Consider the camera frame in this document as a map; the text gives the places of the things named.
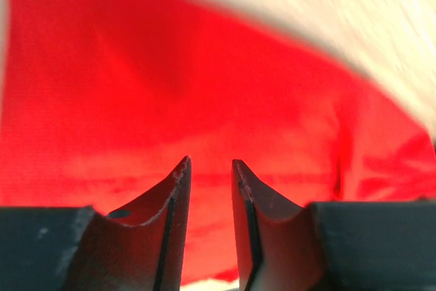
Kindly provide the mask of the red t-shirt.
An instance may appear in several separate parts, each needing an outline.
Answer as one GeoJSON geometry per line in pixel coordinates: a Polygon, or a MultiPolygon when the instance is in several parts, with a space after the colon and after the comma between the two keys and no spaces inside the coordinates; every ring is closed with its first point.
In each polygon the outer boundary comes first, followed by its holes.
{"type": "Polygon", "coordinates": [[[435,201],[424,128],[295,37],[209,0],[9,2],[1,208],[108,215],[189,157],[181,288],[239,283],[235,159],[302,207],[435,201]]]}

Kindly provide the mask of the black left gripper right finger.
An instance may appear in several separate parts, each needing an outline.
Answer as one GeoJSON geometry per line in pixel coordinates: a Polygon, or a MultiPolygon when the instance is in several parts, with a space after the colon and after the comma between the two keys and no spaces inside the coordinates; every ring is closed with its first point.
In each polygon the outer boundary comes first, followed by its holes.
{"type": "Polygon", "coordinates": [[[232,162],[241,290],[434,290],[435,201],[298,206],[232,162]]]}

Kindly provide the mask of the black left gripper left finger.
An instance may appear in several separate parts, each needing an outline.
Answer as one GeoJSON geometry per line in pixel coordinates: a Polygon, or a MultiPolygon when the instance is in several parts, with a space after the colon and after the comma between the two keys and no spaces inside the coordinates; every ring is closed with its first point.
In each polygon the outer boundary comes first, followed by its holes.
{"type": "Polygon", "coordinates": [[[178,290],[191,160],[102,215],[91,206],[1,208],[2,290],[178,290]]]}

